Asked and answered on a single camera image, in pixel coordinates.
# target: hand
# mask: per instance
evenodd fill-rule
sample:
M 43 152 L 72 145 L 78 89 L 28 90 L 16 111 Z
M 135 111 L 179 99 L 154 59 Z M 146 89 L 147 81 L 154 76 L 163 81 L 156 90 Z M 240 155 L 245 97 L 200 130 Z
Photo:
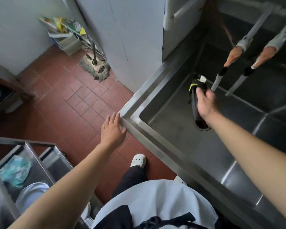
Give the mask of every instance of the hand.
M 196 93 L 198 99 L 198 112 L 206 123 L 210 125 L 212 116 L 219 113 L 216 96 L 210 89 L 206 91 L 206 95 L 204 95 L 200 88 L 196 89 Z
M 119 147 L 126 137 L 127 129 L 120 129 L 120 113 L 115 112 L 107 116 L 102 126 L 101 144 L 107 145 L 113 150 Z

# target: mop head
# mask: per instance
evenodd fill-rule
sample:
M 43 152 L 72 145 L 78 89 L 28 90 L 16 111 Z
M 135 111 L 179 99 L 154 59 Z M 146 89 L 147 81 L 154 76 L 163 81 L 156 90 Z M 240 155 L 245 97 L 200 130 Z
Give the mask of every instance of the mop head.
M 94 65 L 93 54 L 85 54 L 84 57 L 80 61 L 80 65 L 82 65 L 83 69 L 89 72 L 94 79 L 102 82 L 107 79 L 109 75 L 110 66 L 105 62 L 105 59 L 99 55 L 96 56 L 97 64 Z

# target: sink basin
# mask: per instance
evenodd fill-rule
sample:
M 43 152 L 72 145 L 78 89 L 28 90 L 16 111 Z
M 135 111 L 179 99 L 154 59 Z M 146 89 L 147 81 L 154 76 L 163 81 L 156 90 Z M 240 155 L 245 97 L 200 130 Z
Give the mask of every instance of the sink basin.
M 192 73 L 210 79 L 204 73 L 208 55 L 217 53 L 215 59 L 221 61 L 227 53 L 205 42 L 202 47 L 198 38 L 200 34 L 192 32 L 164 61 L 122 108 L 122 123 L 236 225 L 278 228 L 284 224 L 286 228 L 284 217 L 250 181 L 214 130 L 203 132 L 193 125 L 188 104 Z M 209 87 L 212 78 L 207 81 Z M 221 86 L 215 93 L 225 117 L 286 153 L 286 122 L 275 118 L 280 109 L 266 112 L 238 95 L 226 97 Z

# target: white cloth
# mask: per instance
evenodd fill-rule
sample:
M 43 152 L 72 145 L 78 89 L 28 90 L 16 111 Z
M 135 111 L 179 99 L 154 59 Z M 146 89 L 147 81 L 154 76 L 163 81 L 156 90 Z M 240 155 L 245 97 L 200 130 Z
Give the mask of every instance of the white cloth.
M 212 205 L 192 188 L 171 180 L 151 180 L 111 199 L 95 217 L 92 228 L 121 205 L 128 205 L 134 227 L 153 216 L 168 220 L 188 212 L 195 217 L 196 224 L 206 228 L 214 228 L 218 219 Z

